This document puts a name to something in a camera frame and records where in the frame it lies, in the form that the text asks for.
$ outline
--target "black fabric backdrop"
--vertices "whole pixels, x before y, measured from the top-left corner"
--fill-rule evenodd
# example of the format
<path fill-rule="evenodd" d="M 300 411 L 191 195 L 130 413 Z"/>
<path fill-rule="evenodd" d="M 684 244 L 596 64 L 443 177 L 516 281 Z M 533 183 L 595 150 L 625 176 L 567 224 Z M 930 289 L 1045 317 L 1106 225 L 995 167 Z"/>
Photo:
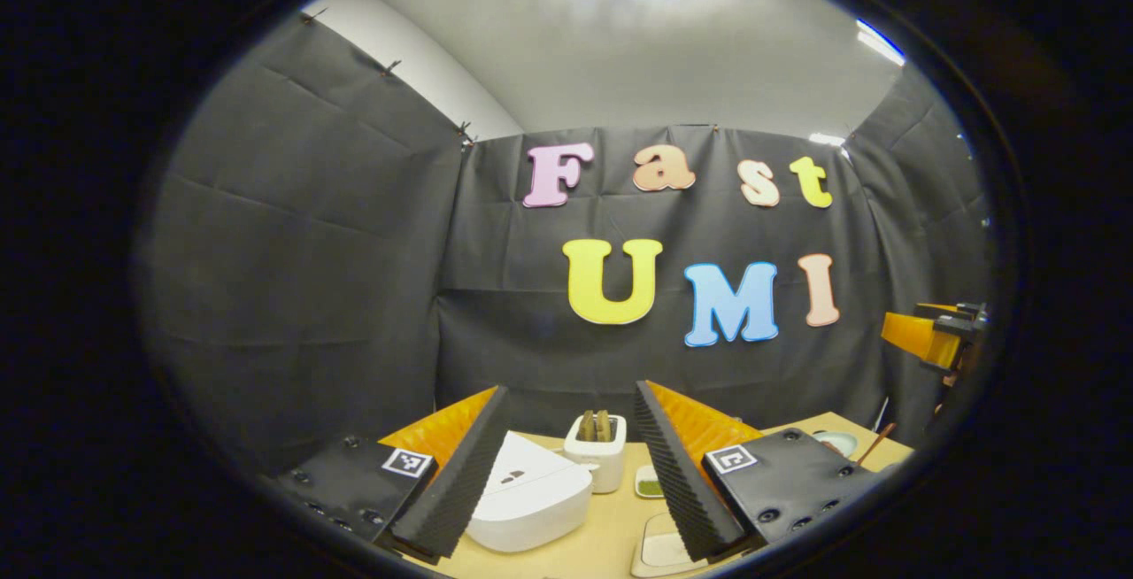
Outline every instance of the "black fabric backdrop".
<path fill-rule="evenodd" d="M 588 408 L 630 414 L 650 378 L 755 426 L 834 410 L 872 426 L 885 406 L 915 446 L 939 378 L 880 340 L 887 309 L 982 300 L 982 193 L 942 100 L 910 66 L 837 147 L 721 127 L 580 128 L 462 152 L 453 124 L 320 23 L 280 27 L 202 104 L 138 239 L 144 324 L 196 415 L 266 472 L 337 433 L 382 434 L 493 384 L 514 428 L 560 434 Z M 530 147 L 587 141 L 564 206 L 526 208 Z M 632 156 L 687 152 L 687 190 L 644 193 Z M 829 208 L 787 170 L 810 156 Z M 782 193 L 748 204 L 735 167 L 761 160 Z M 623 326 L 566 299 L 562 245 L 613 246 L 605 293 L 629 296 L 621 245 L 651 237 L 657 297 Z M 841 320 L 809 327 L 798 259 L 828 253 Z M 780 334 L 689 348 L 683 270 L 721 265 L 732 288 L 768 261 Z"/>

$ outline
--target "chopstick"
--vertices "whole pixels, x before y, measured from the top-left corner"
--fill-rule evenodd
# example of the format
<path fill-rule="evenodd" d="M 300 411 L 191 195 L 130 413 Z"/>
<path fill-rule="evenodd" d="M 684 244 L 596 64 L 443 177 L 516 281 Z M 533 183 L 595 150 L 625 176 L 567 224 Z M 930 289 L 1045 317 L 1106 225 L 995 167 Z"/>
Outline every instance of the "chopstick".
<path fill-rule="evenodd" d="M 874 443 L 869 445 L 869 449 L 866 449 L 866 452 L 862 453 L 861 458 L 858 459 L 858 463 L 855 466 L 861 466 L 861 462 L 863 462 L 866 458 L 874 452 L 874 449 L 876 449 L 877 445 L 881 443 L 881 440 L 885 440 L 886 437 L 889 436 L 891 433 L 893 433 L 895 426 L 897 426 L 897 423 L 891 422 L 888 426 L 881 429 L 881 433 L 877 436 L 877 440 L 875 440 Z"/>

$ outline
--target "beige tabletop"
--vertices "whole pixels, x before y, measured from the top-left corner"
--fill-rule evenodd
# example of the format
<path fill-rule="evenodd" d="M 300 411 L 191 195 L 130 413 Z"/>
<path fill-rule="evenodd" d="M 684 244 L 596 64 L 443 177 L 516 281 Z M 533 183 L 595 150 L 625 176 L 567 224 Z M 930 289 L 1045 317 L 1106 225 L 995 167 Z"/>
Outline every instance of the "beige tabletop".
<path fill-rule="evenodd" d="M 816 431 L 849 433 L 858 438 L 858 449 L 851 459 L 857 460 L 874 443 L 876 434 L 835 414 L 823 414 L 783 426 L 760 429 L 765 434 L 787 427 L 795 427 L 808 434 Z M 547 449 L 559 449 L 562 437 L 542 435 L 519 435 Z M 884 440 L 862 462 L 869 470 L 880 470 L 900 462 L 912 450 Z M 625 462 L 622 484 L 617 491 L 604 495 L 591 495 L 586 522 L 562 538 L 521 553 L 496 553 L 474 542 L 467 534 L 451 559 L 442 559 L 433 570 L 457 579 L 632 579 L 630 564 L 634 546 L 641 542 L 645 522 L 657 514 L 668 512 L 664 500 L 644 500 L 633 491 L 633 476 L 639 467 L 650 463 L 649 451 L 641 442 L 625 444 Z M 724 560 L 710 568 L 732 560 Z M 706 568 L 676 574 L 679 579 L 704 572 Z"/>

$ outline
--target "green food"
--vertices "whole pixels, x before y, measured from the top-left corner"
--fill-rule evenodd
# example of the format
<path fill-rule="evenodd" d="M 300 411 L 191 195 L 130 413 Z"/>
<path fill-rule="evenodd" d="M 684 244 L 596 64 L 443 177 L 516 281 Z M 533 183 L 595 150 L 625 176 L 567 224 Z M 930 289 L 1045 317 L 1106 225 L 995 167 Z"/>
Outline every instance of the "green food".
<path fill-rule="evenodd" d="M 656 479 L 638 482 L 638 493 L 642 495 L 661 495 L 661 482 Z"/>

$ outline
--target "white ceiling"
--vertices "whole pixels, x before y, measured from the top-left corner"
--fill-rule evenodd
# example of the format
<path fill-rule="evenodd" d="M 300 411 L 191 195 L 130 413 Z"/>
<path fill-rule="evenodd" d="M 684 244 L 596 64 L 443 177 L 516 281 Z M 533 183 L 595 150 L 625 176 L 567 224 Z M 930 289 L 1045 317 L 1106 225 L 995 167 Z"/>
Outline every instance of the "white ceiling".
<path fill-rule="evenodd" d="M 825 0 L 382 0 L 526 131 L 719 124 L 845 136 L 900 68 Z"/>

